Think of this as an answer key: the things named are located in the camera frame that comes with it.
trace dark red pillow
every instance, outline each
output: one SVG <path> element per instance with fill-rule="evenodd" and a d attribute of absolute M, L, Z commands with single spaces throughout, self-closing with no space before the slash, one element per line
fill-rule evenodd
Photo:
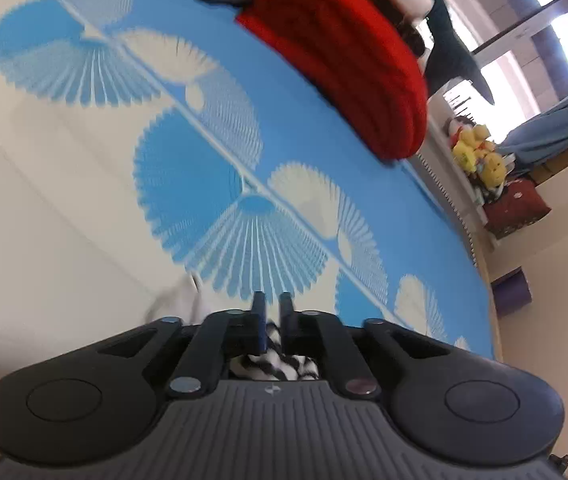
<path fill-rule="evenodd" d="M 488 216 L 486 228 L 497 238 L 504 238 L 513 231 L 531 225 L 544 218 L 551 208 L 526 178 L 507 182 L 502 196 L 492 204 L 484 205 Z"/>

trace bed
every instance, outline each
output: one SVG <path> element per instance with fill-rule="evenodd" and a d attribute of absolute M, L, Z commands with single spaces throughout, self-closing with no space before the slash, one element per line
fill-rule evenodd
<path fill-rule="evenodd" d="M 383 317 L 492 357 L 450 212 L 381 164 L 277 53 L 199 0 L 0 0 L 0 147 L 83 237 L 159 293 Z"/>

